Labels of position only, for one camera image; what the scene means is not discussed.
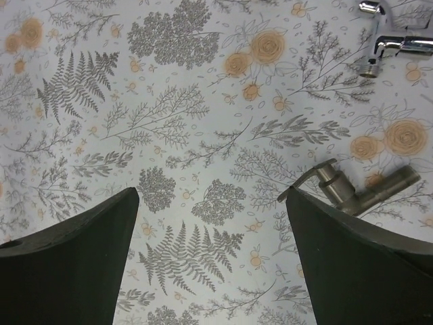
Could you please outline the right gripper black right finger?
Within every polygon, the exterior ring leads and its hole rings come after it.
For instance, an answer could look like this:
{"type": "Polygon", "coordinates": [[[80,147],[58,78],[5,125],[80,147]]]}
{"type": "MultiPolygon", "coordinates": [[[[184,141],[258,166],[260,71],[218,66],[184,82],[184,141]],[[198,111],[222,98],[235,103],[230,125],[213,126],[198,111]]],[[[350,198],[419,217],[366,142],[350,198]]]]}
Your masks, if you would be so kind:
{"type": "Polygon", "coordinates": [[[432,243],[291,187],[286,199],[318,324],[431,324],[432,243]]]}

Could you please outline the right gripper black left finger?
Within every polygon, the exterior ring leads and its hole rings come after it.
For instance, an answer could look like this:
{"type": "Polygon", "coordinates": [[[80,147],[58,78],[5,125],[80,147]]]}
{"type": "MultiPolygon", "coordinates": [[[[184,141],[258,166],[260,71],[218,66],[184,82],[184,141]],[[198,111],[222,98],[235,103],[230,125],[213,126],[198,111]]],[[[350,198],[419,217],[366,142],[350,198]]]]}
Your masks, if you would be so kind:
{"type": "Polygon", "coordinates": [[[112,324],[139,195],[1,245],[2,324],[112,324]]]}

